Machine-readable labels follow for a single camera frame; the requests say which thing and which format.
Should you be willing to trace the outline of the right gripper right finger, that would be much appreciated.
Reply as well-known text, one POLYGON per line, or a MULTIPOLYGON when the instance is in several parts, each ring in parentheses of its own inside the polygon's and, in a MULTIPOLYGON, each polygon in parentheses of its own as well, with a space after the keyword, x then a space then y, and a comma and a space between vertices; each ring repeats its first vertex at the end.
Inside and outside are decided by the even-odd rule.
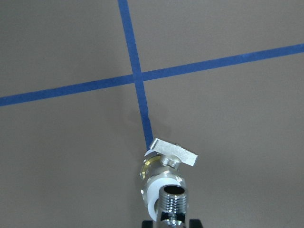
POLYGON ((190 219, 189 228, 203 228, 201 220, 200 219, 190 219))

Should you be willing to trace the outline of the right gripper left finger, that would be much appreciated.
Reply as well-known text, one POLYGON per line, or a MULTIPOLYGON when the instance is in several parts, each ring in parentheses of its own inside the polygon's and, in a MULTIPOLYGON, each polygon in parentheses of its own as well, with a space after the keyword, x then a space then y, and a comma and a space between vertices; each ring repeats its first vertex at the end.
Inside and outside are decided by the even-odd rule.
POLYGON ((141 228, 154 228, 153 220, 144 220, 141 224, 141 228))

